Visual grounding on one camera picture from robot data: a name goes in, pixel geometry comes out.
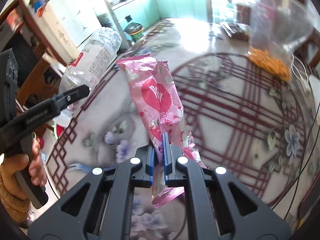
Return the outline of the beige knitted sleeve forearm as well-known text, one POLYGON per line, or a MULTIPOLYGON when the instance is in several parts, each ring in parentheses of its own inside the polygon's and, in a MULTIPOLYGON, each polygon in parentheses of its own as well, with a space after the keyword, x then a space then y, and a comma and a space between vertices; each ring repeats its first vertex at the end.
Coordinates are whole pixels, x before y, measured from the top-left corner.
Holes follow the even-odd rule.
POLYGON ((20 226, 27 221, 30 201, 14 178, 12 182, 5 183, 1 173, 0 180, 1 202, 12 220, 20 226))

